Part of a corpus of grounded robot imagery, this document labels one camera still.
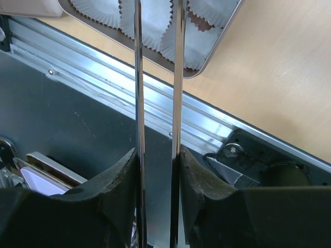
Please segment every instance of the screw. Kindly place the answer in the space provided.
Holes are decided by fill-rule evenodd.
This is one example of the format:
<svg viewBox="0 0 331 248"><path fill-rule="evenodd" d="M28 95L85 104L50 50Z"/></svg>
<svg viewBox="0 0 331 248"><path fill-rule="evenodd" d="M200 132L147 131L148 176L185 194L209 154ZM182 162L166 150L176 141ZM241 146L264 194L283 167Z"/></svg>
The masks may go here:
<svg viewBox="0 0 331 248"><path fill-rule="evenodd" d="M229 143L223 147L223 153L228 158L236 158L243 152L243 148L236 143Z"/></svg>
<svg viewBox="0 0 331 248"><path fill-rule="evenodd" d="M236 154L237 153L237 149L235 147L231 147L230 153L231 154Z"/></svg>

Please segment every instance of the black mechanical part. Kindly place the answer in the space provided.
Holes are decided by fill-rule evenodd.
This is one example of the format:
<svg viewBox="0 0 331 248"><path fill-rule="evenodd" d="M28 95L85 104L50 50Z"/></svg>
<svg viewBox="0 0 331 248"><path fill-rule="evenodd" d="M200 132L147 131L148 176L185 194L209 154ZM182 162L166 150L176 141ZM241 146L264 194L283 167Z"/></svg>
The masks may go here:
<svg viewBox="0 0 331 248"><path fill-rule="evenodd" d="M9 170L15 168L12 160L14 157L18 157L18 154L12 142L4 137L0 137L0 169L4 167Z"/></svg>
<svg viewBox="0 0 331 248"><path fill-rule="evenodd" d="M191 248L329 247L329 187L236 190L183 148L181 196Z"/></svg>
<svg viewBox="0 0 331 248"><path fill-rule="evenodd" d="M310 186L307 174L300 168L289 164L279 164L260 173L263 187Z"/></svg>
<svg viewBox="0 0 331 248"><path fill-rule="evenodd" d="M230 156L231 149L235 156ZM261 183L261 173L275 164L287 164L301 170L297 172L298 174L305 173L311 185L331 184L331 176L328 172L243 130L234 131L224 147L216 153L215 158L218 162L259 183Z"/></svg>
<svg viewBox="0 0 331 248"><path fill-rule="evenodd" d="M132 149L64 195L0 190L0 247L130 247L137 166Z"/></svg>
<svg viewBox="0 0 331 248"><path fill-rule="evenodd" d="M0 50L4 52L10 51L11 44L11 33L9 29L8 18L9 16L0 14L0 32L1 37L4 36L4 39L0 40Z"/></svg>

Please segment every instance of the metal bracket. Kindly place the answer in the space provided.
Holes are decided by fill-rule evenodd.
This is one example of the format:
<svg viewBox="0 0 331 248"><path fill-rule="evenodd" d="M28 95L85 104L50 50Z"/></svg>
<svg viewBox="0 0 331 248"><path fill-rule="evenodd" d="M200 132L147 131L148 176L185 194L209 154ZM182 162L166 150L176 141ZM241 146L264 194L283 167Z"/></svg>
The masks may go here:
<svg viewBox="0 0 331 248"><path fill-rule="evenodd" d="M243 130L234 131L215 158L260 183L262 176L268 173L270 168L280 165L277 168L281 169L282 166L288 165L298 168L298 176L303 174L308 177L311 185L331 184L330 173Z"/></svg>
<svg viewBox="0 0 331 248"><path fill-rule="evenodd" d="M0 50L4 52L10 51L11 32L8 23L9 16L0 15Z"/></svg>
<svg viewBox="0 0 331 248"><path fill-rule="evenodd" d="M28 189L28 185L24 179L6 168L0 169L0 188L8 189L13 187L21 187Z"/></svg>
<svg viewBox="0 0 331 248"><path fill-rule="evenodd" d="M18 153L13 143L4 138L0 137L0 169L6 167L11 170L16 168L13 162L13 158L18 157Z"/></svg>

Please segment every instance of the metal plate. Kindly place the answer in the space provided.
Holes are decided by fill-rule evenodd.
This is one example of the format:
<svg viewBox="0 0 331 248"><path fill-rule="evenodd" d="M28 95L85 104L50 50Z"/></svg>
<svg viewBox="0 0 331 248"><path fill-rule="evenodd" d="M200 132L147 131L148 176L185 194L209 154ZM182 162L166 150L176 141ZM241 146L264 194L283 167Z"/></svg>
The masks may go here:
<svg viewBox="0 0 331 248"><path fill-rule="evenodd" d="M52 181L54 181L54 182L60 184L61 186L63 186L63 187L66 188L67 190L70 190L70 189L72 188L72 186L66 184L65 182L59 180L58 178L52 176L51 174L49 174L49 173L47 173L47 172L45 172L45 171L39 169L38 167L36 167L36 166L34 166L34 165L32 165L32 164L29 164L29 163L27 163L27 162L25 162L25 161L23 161L23 160L21 160L21 159L19 159L19 158L14 158L13 161L14 161L14 163L15 163L15 166L17 167L17 170L19 170L19 171L20 171L22 168L24 168L24 167L30 167L30 168L32 168L33 170L35 170L36 172L41 173L41 174L44 175L45 177L47 177L47 178L51 179Z"/></svg>
<svg viewBox="0 0 331 248"><path fill-rule="evenodd" d="M36 166L37 168L45 171L54 177L60 179L63 182L66 182L68 185L75 187L82 183L85 183L87 180L77 173L67 169L66 167L60 165L54 160L42 155L38 152L28 153L26 155L27 160L30 164Z"/></svg>
<svg viewBox="0 0 331 248"><path fill-rule="evenodd" d="M228 20L228 23L224 27L223 32L218 37L214 47L210 51L207 59L205 60L205 63L203 64L202 68L200 70L187 70L184 69L184 78L192 78L194 76L199 75L207 66L208 62L210 61L210 58L212 57L213 53L216 51L216 48L218 47L218 44L223 39L224 35L226 34L227 30L229 29L234 17L237 15L240 7L242 6L244 0L239 0L237 7L234 9L232 15L230 16L230 19ZM73 18L77 19L78 21L81 21L88 25L89 27L93 28L94 30L102 33L103 35L111 38L112 40L116 41L117 43L127 47L130 50L134 50L134 42L130 38L128 38L126 35L124 35L120 30L116 30L114 28L109 28L107 26L103 26L102 24L96 23L92 20L89 20L86 16L79 14L74 7L72 6L71 2L69 0L58 0L58 3L66 12L68 15L72 16ZM174 64L170 62L169 60L162 57L162 55L156 51L153 51L149 48L143 47L143 56L156 63L157 65L165 68L166 70L170 72L174 72Z"/></svg>

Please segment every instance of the metal frame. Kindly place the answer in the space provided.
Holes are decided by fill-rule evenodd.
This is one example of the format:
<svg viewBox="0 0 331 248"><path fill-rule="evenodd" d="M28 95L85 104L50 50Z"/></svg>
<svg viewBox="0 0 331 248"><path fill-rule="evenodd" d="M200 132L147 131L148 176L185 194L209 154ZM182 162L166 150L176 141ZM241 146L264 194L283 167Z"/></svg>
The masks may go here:
<svg viewBox="0 0 331 248"><path fill-rule="evenodd" d="M134 68L35 19L12 18L9 27L10 56L135 119ZM144 74L144 99L145 125L171 138L172 86ZM243 129L331 173L329 163L186 93L182 111L182 144L200 154L217 152Z"/></svg>
<svg viewBox="0 0 331 248"><path fill-rule="evenodd" d="M80 185L87 181L87 179L39 152L34 151L32 153L28 153L26 158L29 164L34 165L42 171L47 171L49 174L56 172L57 174L60 174L61 177L66 178L66 181L71 182L71 184Z"/></svg>
<svg viewBox="0 0 331 248"><path fill-rule="evenodd" d="M41 174L44 175L45 177L48 177L48 178L50 178L51 180L55 181L56 183L61 184L61 186L63 186L64 188L66 188L66 189L68 189L68 190L70 190L70 189L72 188L72 186L66 184L65 182L59 180L58 178L56 178L56 177L54 177L53 175L51 175L51 174L45 172L44 170L39 169L38 167L36 167L36 166L33 165L33 164L29 164L29 163L27 163L27 162L25 162L24 160L19 159L19 158L14 158L13 161L14 161L14 164L15 164L15 166L16 166L16 168L17 168L18 171L20 171L20 170L21 170L22 168L24 168L24 167L30 167L30 168L32 168L33 170L35 170L35 171L41 173Z"/></svg>
<svg viewBox="0 0 331 248"><path fill-rule="evenodd" d="M146 182L145 182L145 111L143 80L143 44L141 29L141 2L134 0L134 68L136 80L136 132L139 180L137 184L137 240L138 248L147 248Z"/></svg>

